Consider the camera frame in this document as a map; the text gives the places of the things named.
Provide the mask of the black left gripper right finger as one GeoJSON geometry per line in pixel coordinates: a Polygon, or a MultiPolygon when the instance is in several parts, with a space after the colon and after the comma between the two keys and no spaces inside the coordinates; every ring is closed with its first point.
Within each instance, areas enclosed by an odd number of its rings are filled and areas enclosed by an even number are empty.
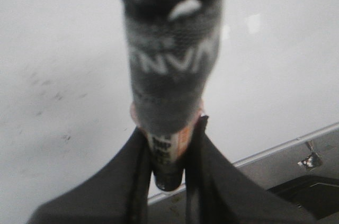
{"type": "Polygon", "coordinates": [[[185,155],[186,223],[316,223],[305,209],[261,188],[206,135],[198,118],[185,155]]]}

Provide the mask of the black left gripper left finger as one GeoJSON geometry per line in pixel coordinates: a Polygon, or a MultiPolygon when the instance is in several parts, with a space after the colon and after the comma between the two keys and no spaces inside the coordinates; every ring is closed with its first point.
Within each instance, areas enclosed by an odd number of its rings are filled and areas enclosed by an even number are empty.
{"type": "Polygon", "coordinates": [[[151,176],[147,141],[135,129],[100,171],[39,206],[29,223],[147,223],[151,176]]]}

